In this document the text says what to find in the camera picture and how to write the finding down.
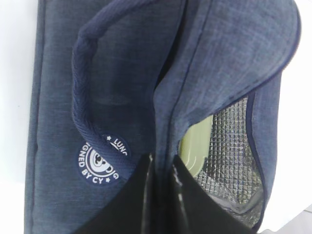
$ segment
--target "logo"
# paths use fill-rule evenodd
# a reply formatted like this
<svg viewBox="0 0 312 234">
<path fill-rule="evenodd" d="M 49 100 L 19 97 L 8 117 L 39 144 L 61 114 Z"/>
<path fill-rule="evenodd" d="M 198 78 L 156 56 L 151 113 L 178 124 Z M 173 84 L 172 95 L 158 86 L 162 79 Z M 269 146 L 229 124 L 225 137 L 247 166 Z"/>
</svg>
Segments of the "logo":
<svg viewBox="0 0 312 234">
<path fill-rule="evenodd" d="M 130 149 L 122 138 L 113 134 L 103 136 L 121 154 L 131 156 Z M 101 186 L 119 179 L 118 172 L 105 160 L 105 155 L 99 155 L 88 142 L 80 148 L 77 163 L 80 174 L 92 184 Z"/>
</svg>

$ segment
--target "foil lining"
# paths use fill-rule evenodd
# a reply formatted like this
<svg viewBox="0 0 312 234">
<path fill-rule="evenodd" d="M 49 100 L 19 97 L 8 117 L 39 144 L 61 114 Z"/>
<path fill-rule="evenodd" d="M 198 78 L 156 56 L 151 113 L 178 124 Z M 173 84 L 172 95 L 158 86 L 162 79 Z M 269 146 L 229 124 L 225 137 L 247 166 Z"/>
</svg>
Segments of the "foil lining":
<svg viewBox="0 0 312 234">
<path fill-rule="evenodd" d="M 261 177 L 246 134 L 247 100 L 214 115 L 209 155 L 195 179 L 216 202 L 221 201 L 221 207 L 252 227 L 260 218 L 263 197 L 259 196 Z"/>
</svg>

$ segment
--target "denim-textured fabric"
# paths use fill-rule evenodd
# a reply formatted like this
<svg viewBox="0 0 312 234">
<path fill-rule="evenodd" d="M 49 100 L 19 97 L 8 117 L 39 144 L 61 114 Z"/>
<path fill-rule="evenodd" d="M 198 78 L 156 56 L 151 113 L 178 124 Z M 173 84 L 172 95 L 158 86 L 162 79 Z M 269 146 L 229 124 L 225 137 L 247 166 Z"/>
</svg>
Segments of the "denim-textured fabric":
<svg viewBox="0 0 312 234">
<path fill-rule="evenodd" d="M 281 73 L 254 93 L 252 106 L 252 137 L 261 170 L 267 198 L 271 196 L 277 160 L 277 116 Z"/>
<path fill-rule="evenodd" d="M 110 0 L 39 1 L 27 156 L 25 233 L 69 234 L 118 193 L 77 169 L 83 139 L 72 121 L 71 56 L 79 28 Z M 171 49 L 184 1 L 161 1 L 123 18 L 99 41 L 91 90 L 94 122 L 121 136 L 135 162 L 155 150 L 153 91 Z"/>
<path fill-rule="evenodd" d="M 162 177 L 186 130 L 285 67 L 300 32 L 292 0 L 202 0 L 188 20 L 191 29 L 154 97 L 156 170 Z"/>
</svg>

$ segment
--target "navy blue strap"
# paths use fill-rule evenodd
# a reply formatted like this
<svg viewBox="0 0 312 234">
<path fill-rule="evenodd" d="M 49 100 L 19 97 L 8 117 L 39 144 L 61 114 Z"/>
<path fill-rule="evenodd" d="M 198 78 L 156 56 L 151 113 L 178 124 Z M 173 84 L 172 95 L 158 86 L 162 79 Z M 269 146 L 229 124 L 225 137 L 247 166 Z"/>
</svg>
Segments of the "navy blue strap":
<svg viewBox="0 0 312 234">
<path fill-rule="evenodd" d="M 121 177 L 129 179 L 136 168 L 131 158 L 121 154 L 101 135 L 92 122 L 90 102 L 90 74 L 98 39 L 125 15 L 159 0 L 114 0 L 101 9 L 78 33 L 73 49 L 73 121 L 82 137 L 105 156 Z"/>
</svg>

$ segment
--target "white background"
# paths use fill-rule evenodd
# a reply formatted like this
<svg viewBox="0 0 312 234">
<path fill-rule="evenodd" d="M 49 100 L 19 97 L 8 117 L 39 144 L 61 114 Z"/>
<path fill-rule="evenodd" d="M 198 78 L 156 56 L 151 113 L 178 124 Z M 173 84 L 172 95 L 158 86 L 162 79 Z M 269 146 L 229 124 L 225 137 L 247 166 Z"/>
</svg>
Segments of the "white background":
<svg viewBox="0 0 312 234">
<path fill-rule="evenodd" d="M 0 227 L 23 233 L 27 132 L 38 0 L 0 0 Z M 312 2 L 296 1 L 299 49 L 283 73 L 278 164 L 261 230 L 277 231 L 312 204 Z"/>
</svg>

